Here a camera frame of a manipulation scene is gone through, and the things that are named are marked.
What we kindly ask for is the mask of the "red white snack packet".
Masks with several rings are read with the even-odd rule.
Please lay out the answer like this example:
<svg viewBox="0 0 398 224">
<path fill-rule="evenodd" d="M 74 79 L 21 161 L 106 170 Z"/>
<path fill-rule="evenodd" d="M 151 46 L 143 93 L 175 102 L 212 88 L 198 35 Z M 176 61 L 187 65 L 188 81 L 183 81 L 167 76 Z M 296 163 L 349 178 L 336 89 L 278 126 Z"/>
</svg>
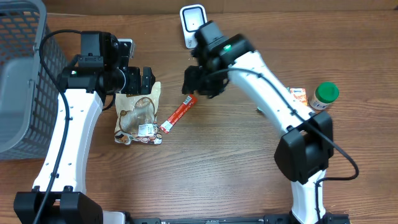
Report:
<svg viewBox="0 0 398 224">
<path fill-rule="evenodd" d="M 180 118 L 197 102 L 197 98 L 194 95 L 188 95 L 184 102 L 173 112 L 173 114 L 165 120 L 160 129 L 168 134 L 173 126 L 180 120 Z"/>
</svg>

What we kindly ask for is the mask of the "white brown snack bag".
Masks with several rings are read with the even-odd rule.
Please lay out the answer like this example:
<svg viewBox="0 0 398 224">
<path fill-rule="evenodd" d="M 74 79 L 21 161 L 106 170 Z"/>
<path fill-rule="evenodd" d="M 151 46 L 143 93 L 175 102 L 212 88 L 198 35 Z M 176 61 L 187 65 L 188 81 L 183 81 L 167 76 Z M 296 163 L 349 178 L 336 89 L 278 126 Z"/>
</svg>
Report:
<svg viewBox="0 0 398 224">
<path fill-rule="evenodd" d="M 134 142 L 161 144 L 162 133 L 157 124 L 161 82 L 155 82 L 148 95 L 116 95 L 117 121 L 114 141 L 130 145 Z"/>
</svg>

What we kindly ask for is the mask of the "green lid jar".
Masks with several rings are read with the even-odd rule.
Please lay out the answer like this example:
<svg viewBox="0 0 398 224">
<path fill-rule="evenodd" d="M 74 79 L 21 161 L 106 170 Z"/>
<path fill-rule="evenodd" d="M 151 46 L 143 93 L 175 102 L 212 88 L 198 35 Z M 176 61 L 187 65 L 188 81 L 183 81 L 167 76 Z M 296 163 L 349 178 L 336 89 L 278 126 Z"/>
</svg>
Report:
<svg viewBox="0 0 398 224">
<path fill-rule="evenodd" d="M 309 98 L 309 105 L 316 110 L 327 109 L 339 97 L 340 91 L 332 82 L 323 82 Z"/>
</svg>

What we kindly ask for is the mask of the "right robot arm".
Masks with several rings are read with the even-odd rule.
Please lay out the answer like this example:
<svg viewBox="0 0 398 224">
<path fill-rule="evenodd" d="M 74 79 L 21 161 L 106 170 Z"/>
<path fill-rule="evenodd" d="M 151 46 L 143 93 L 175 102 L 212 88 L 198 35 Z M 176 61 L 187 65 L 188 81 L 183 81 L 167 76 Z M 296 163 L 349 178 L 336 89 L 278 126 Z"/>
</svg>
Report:
<svg viewBox="0 0 398 224">
<path fill-rule="evenodd" d="M 274 159 L 291 182 L 291 222 L 329 223 L 321 179 L 333 156 L 329 143 L 333 139 L 331 117 L 316 114 L 294 98 L 242 34 L 226 37 L 215 22 L 209 21 L 195 31 L 194 37 L 197 46 L 192 56 L 198 64 L 186 69 L 182 93 L 214 98 L 229 83 L 245 92 L 280 137 Z"/>
</svg>

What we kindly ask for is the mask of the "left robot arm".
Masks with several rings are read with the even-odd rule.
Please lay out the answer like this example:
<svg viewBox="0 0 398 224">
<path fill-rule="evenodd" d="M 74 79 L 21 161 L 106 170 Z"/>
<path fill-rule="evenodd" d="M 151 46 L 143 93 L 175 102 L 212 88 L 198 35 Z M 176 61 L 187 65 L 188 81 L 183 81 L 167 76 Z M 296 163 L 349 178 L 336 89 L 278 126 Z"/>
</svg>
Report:
<svg viewBox="0 0 398 224">
<path fill-rule="evenodd" d="M 132 222 L 128 212 L 105 211 L 87 196 L 86 165 L 96 122 L 109 108 L 106 97 L 146 95 L 155 76 L 148 67 L 129 65 L 133 40 L 100 31 L 81 31 L 80 38 L 80 53 L 51 76 L 57 119 L 32 189 L 16 193 L 13 209 L 22 223 Z"/>
</svg>

